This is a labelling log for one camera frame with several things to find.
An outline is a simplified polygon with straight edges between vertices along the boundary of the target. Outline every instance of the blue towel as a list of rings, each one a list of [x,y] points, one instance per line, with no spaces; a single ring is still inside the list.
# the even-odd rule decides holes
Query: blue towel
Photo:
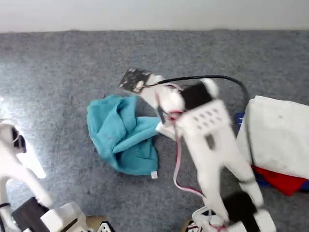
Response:
[[[115,170],[131,175],[157,171],[158,157],[151,137],[157,117],[135,117],[137,96],[110,95],[87,107],[90,138],[100,157]]]

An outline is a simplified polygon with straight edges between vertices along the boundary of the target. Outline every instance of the white cloth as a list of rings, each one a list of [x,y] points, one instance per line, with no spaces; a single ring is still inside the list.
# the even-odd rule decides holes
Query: white cloth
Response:
[[[256,96],[248,107],[255,165],[309,179],[309,106]],[[237,143],[251,161],[244,121]]]

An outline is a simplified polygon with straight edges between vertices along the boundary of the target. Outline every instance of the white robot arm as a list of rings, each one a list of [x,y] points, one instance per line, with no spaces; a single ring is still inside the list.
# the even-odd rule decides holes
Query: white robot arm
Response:
[[[207,206],[193,214],[195,223],[211,231],[208,223],[205,223],[208,222],[207,217],[203,215],[204,211],[210,209],[225,223],[233,221],[228,231],[275,232],[271,216],[262,209],[263,197],[250,164],[239,153],[229,115],[223,101],[218,99],[217,85],[210,79],[203,79],[196,85],[180,89],[173,84],[156,84],[162,80],[162,76],[129,69],[120,88],[138,94],[149,103],[161,118],[158,132],[174,140],[175,131],[168,114],[181,112],[175,126],[190,151],[205,196],[203,201]],[[235,175],[244,191],[225,202],[220,195],[220,172],[223,167]],[[243,210],[248,205],[252,207],[241,216],[231,201],[238,201],[238,208],[242,207]]]
[[[33,172],[17,158],[26,152],[26,143],[14,125],[0,119],[0,225],[4,232],[94,232],[88,228],[86,217],[76,203],[68,203],[58,209],[52,205],[50,195],[41,186]],[[17,179],[27,184],[35,197],[12,211],[8,203],[6,182]],[[103,222],[99,232],[113,232]]]

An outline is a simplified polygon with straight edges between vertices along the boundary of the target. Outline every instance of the circuit board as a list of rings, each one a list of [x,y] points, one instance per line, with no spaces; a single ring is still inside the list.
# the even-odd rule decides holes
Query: circuit board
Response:
[[[119,83],[119,88],[129,91],[129,92],[137,92],[137,84],[142,81],[143,84],[149,79],[149,76],[152,73],[143,69],[129,68]]]

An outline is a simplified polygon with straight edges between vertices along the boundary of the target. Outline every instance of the gray carpet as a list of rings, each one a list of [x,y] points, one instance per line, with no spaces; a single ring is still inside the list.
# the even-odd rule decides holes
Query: gray carpet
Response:
[[[87,215],[106,215],[117,232],[177,232],[199,197],[172,181],[175,145],[158,136],[159,178],[116,173],[93,149],[86,107],[93,99],[121,93],[128,67],[166,78],[226,74],[243,81],[252,96],[309,105],[309,31],[56,32],[0,35],[0,97],[6,116],[18,120],[47,177],[55,206],[76,201]],[[241,109],[238,87],[218,81],[231,116]],[[140,102],[138,115],[155,115]],[[185,145],[180,183],[197,187]],[[8,184],[13,207],[31,196]],[[227,171],[222,195],[238,189]],[[285,197],[262,188],[267,209],[281,232],[308,231],[309,195]]]

